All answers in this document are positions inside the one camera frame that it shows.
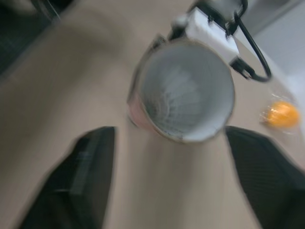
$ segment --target beige table surface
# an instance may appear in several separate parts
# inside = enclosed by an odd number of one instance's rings
[[[126,97],[133,70],[156,33],[191,3],[182,0],[83,0],[63,15],[8,71],[0,85],[0,228],[16,226],[50,169],[76,137],[117,126],[106,229],[257,228],[221,132],[201,145],[177,145],[132,126]],[[242,56],[261,70],[238,43]],[[276,139],[305,163],[300,133],[259,124],[277,80],[245,80],[233,72],[236,106],[230,125]]]

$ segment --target dark floor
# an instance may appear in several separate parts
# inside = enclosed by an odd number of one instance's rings
[[[17,14],[0,5],[0,81],[5,79],[7,68],[57,18],[53,8],[60,14],[69,5],[57,0],[32,2],[37,9],[33,15]]]

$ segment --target cylindrical container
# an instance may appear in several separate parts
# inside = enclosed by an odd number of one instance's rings
[[[234,107],[230,67],[211,48],[178,40],[148,52],[128,98],[130,119],[173,141],[213,137]]]

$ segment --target orange ball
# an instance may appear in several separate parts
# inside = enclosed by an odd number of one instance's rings
[[[299,111],[284,101],[275,102],[267,114],[267,123],[273,127],[292,127],[300,122]]]

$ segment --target white block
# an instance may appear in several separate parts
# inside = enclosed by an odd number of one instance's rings
[[[214,21],[208,23],[208,17],[198,8],[194,9],[185,29],[190,39],[198,40],[214,49],[228,64],[239,55],[232,36],[225,37],[225,31]]]

